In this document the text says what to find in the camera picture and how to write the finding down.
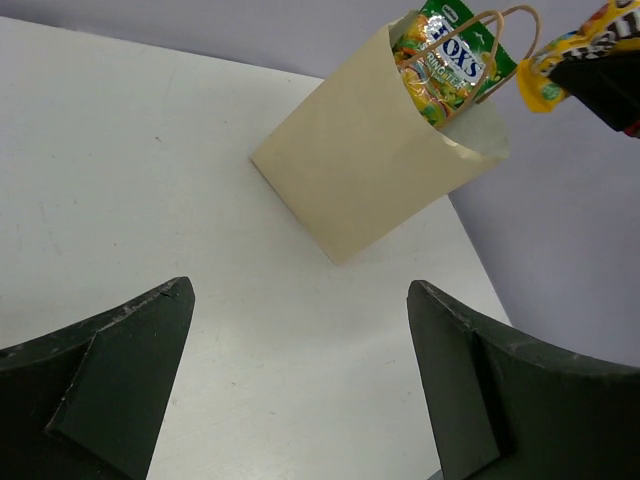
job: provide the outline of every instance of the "m&m's packet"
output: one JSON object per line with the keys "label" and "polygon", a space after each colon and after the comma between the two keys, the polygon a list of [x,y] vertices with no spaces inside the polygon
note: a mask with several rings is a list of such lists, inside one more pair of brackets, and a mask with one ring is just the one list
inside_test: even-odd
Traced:
{"label": "m&m's packet", "polygon": [[442,125],[460,108],[490,69],[476,97],[497,85],[516,68],[502,46],[495,60],[491,49],[495,37],[481,23],[444,42],[407,65],[407,60],[473,18],[460,0],[428,0],[409,29],[393,47],[404,84],[416,107],[434,127]]}
{"label": "m&m's packet", "polygon": [[522,98],[532,112],[551,112],[570,96],[549,79],[556,66],[634,50],[640,50],[640,0],[608,0],[579,30],[520,63],[516,75]]}

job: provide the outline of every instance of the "candy bag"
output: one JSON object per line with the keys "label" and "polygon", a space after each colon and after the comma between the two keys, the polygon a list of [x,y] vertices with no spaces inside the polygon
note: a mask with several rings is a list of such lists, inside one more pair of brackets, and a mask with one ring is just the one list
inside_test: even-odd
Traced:
{"label": "candy bag", "polygon": [[640,0],[609,0],[579,30],[557,38],[518,66],[517,81],[527,107],[549,113],[570,96],[549,79],[557,65],[640,50]]}
{"label": "candy bag", "polygon": [[475,23],[447,40],[426,57],[408,63],[473,16],[460,0],[428,0],[393,47],[396,65],[413,102],[436,128],[444,125],[465,103],[486,68],[490,70],[489,74],[474,98],[497,85],[516,68],[516,63],[502,46],[498,46],[495,59],[492,58],[495,39],[481,23]]}

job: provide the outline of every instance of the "gray wall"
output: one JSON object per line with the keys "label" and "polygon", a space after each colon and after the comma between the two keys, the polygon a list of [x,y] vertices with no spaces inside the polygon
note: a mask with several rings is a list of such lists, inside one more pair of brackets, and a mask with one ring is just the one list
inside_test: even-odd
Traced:
{"label": "gray wall", "polygon": [[[0,0],[0,15],[325,76],[420,1]],[[604,1],[529,3],[545,20],[546,42]],[[476,11],[516,3],[468,0]],[[509,21],[504,43],[514,56],[530,32],[526,18]],[[575,100],[533,115],[511,83],[495,101],[512,157],[452,200],[511,321],[557,345],[640,365],[640,143]]]}

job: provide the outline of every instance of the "paper bag handle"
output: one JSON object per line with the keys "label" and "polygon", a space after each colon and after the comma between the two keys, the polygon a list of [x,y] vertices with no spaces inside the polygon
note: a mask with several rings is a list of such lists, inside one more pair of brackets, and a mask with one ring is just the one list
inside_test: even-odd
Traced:
{"label": "paper bag handle", "polygon": [[[430,44],[429,46],[427,46],[427,48],[422,50],[420,53],[417,53],[413,57],[409,58],[408,60],[405,60],[404,62],[402,62],[400,64],[400,68],[407,68],[409,65],[412,65],[413,63],[417,62],[418,60],[420,60],[422,58],[425,58],[431,51],[435,50],[436,48],[438,48],[440,45],[442,45],[446,41],[448,41],[451,38],[455,37],[460,32],[466,30],[471,25],[474,25],[474,24],[478,23],[480,20],[484,20],[487,17],[493,17],[488,23],[497,22],[497,24],[498,24],[497,28],[496,28],[495,39],[493,41],[493,46],[491,48],[491,54],[490,54],[490,57],[489,57],[490,62],[494,62],[495,58],[496,58],[496,53],[498,52],[498,46],[500,45],[500,37],[502,37],[502,31],[504,30],[504,17],[497,10],[487,10],[486,12],[479,13],[475,17],[473,17],[470,20],[466,21],[465,23],[460,25],[458,28],[456,28],[451,33],[449,33],[449,34],[445,35],[444,37],[441,37],[440,39],[438,39],[437,42]],[[455,112],[453,112],[452,115],[447,117],[445,119],[445,121],[438,126],[438,128],[442,128],[444,125],[449,123],[451,120],[453,120],[455,117],[460,115],[462,112],[464,112],[467,108],[469,108],[471,106],[471,102],[473,102],[475,96],[478,94],[478,91],[482,88],[482,85],[484,84],[484,81],[487,79],[487,76],[489,75],[489,71],[490,70],[491,69],[488,68],[488,66],[484,69],[484,72],[483,72],[482,76],[480,77],[480,80],[478,80],[478,82],[476,83],[476,86],[469,93],[469,95],[465,99],[464,103],[462,105],[460,105],[460,107]]]}
{"label": "paper bag handle", "polygon": [[[533,17],[533,21],[536,24],[536,34],[533,37],[533,42],[531,43],[531,47],[529,47],[529,51],[527,52],[527,54],[524,56],[523,60],[526,60],[527,58],[529,58],[533,52],[535,51],[536,47],[538,46],[538,40],[540,38],[540,32],[542,31],[542,20],[540,19],[540,15],[538,14],[538,11],[533,8],[530,5],[517,5],[515,7],[511,7],[508,8],[507,10],[505,10],[504,12],[502,12],[502,16],[503,17],[508,17],[509,15],[511,15],[513,12],[518,12],[518,11],[524,11],[529,13],[532,17]],[[490,19],[488,21],[486,21],[484,23],[484,25],[489,25],[491,23],[493,23],[495,20],[494,19]],[[504,77],[500,83],[498,83],[497,85],[495,85],[491,90],[489,90],[488,92],[485,92],[476,103],[482,103],[484,102],[487,98],[489,98],[491,95],[494,94],[494,92],[496,90],[498,90],[499,88],[501,88],[502,86],[504,86],[505,83],[507,83],[509,80],[511,80],[513,78],[513,76],[516,74],[516,70],[514,69],[513,72],[511,72],[509,75],[507,75],[506,77]]]}

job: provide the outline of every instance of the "candy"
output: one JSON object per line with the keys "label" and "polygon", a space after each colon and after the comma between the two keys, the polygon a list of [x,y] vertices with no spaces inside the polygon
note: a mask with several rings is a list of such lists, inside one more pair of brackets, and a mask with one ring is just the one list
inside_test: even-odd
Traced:
{"label": "candy", "polygon": [[557,38],[518,66],[520,93],[532,112],[551,112],[570,94],[548,77],[557,65],[640,50],[640,0],[609,0],[579,30]]}
{"label": "candy", "polygon": [[447,40],[424,58],[407,61],[447,35],[473,14],[461,0],[428,0],[409,29],[393,47],[394,58],[405,86],[422,116],[438,128],[469,97],[485,68],[489,75],[478,97],[497,85],[516,68],[502,46],[491,56],[494,36],[476,23]]}

